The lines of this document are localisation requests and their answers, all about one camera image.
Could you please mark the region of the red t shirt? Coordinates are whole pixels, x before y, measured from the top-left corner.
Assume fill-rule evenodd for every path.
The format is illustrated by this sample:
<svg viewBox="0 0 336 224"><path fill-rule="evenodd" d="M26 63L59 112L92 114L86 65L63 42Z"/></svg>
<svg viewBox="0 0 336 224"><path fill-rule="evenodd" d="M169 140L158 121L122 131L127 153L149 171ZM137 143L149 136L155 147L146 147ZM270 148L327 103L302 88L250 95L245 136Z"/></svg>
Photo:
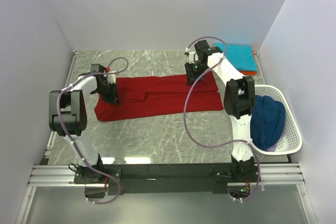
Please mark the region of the red t shirt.
<svg viewBox="0 0 336 224"><path fill-rule="evenodd" d="M118 78L120 105L110 104L99 97L96 118L102 122L182 113L190 86L186 75L166 77ZM220 111L221 96L212 72L205 75L192 91L187 112Z"/></svg>

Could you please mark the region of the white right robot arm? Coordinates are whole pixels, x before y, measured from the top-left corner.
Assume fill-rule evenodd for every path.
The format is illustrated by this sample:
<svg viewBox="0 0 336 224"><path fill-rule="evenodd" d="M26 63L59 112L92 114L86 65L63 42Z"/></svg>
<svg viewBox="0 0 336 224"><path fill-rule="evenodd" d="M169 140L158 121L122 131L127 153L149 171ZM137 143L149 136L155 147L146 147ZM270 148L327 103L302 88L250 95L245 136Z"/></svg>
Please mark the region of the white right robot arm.
<svg viewBox="0 0 336 224"><path fill-rule="evenodd" d="M207 37L201 37L185 49L188 62L185 64L187 84L191 97L193 89L209 72L213 71L225 85L223 107L229 115L233 130L232 164L230 175L241 182L255 171L256 155L251 146L250 122L256 105L255 83L250 76L239 72L226 58L228 49L211 47Z"/></svg>

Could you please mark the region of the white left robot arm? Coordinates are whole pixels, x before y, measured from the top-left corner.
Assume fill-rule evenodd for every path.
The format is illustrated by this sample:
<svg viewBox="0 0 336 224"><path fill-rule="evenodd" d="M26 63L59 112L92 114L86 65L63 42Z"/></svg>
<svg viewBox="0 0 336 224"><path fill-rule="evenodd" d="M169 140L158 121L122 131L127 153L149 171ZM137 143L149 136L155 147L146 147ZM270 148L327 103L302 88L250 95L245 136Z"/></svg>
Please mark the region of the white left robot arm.
<svg viewBox="0 0 336 224"><path fill-rule="evenodd" d="M90 71L62 90L49 94L49 127L63 137L77 156L77 176L99 183L105 170L99 153L86 134L87 112L85 97L99 94L108 104L120 105L116 76L100 64L92 64Z"/></svg>

